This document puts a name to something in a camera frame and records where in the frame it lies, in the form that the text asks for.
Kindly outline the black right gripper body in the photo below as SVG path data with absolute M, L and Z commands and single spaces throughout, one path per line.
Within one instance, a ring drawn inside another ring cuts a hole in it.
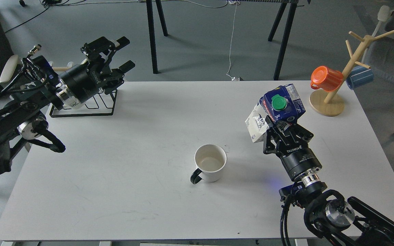
M 283 164 L 291 181 L 300 181 L 311 170 L 322 168 L 316 155 L 308 147 L 313 134 L 300 126 L 300 132 L 288 131 L 280 135 L 270 135 L 266 132 L 264 140 L 264 154 L 275 154 Z

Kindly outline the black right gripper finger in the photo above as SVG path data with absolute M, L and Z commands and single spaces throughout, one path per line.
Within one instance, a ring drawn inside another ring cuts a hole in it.
M 270 117 L 270 115 L 267 115 L 266 116 L 266 118 L 265 118 L 265 122 L 267 123 L 267 125 L 268 125 L 268 130 L 267 130 L 267 132 L 270 134 L 270 135 L 280 135 L 280 129 L 279 129 L 279 126 L 280 126 L 280 122 L 279 121 L 273 121 L 272 120 L 272 118 Z
M 297 123 L 279 121 L 279 131 L 281 133 L 286 133 L 288 131 L 300 132 L 300 127 L 297 125 Z

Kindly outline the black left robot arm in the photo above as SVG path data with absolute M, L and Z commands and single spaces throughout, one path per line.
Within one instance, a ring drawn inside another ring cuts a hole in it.
M 100 37 L 86 43 L 81 47 L 86 56 L 83 63 L 61 74 L 45 57 L 33 57 L 41 45 L 29 51 L 18 74 L 0 90 L 0 175 L 11 171 L 14 156 L 26 143 L 57 153 L 65 151 L 64 144 L 48 130 L 42 108 L 52 104 L 58 110 L 76 109 L 100 91 L 111 94 L 135 67 L 130 60 L 119 68 L 109 66 L 114 54 L 128 44 L 126 37 Z

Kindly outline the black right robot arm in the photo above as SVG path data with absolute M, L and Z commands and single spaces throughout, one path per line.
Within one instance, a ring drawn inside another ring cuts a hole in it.
M 394 222 L 360 199 L 345 199 L 327 189 L 317 173 L 322 168 L 308 147 L 313 134 L 298 124 L 282 130 L 271 120 L 264 140 L 264 154 L 275 154 L 283 164 L 292 185 L 279 190 L 283 203 L 280 239 L 289 246 L 288 215 L 291 206 L 304 209 L 305 227 L 333 246 L 394 246 Z

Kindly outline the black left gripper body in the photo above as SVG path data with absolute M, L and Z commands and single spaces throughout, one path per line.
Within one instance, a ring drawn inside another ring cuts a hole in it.
M 99 90 L 110 94 L 124 83 L 121 68 L 111 69 L 109 64 L 116 51 L 124 47 L 123 41 L 92 41 L 81 47 L 86 60 L 59 76 L 59 99 L 63 106 L 82 106 Z

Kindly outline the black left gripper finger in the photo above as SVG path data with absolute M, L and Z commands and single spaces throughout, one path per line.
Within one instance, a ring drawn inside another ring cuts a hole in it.
M 133 68 L 135 68 L 135 63 L 131 60 L 128 60 L 127 62 L 122 64 L 120 67 L 118 67 L 116 70 L 120 74 L 125 74 Z
M 114 47 L 115 47 L 114 49 L 115 50 L 120 50 L 123 47 L 127 46 L 128 44 L 130 44 L 130 40 L 127 39 L 125 36 L 123 36 L 123 37 L 121 37 L 121 38 L 119 38 L 117 40 L 110 39 L 110 41 L 114 44 Z

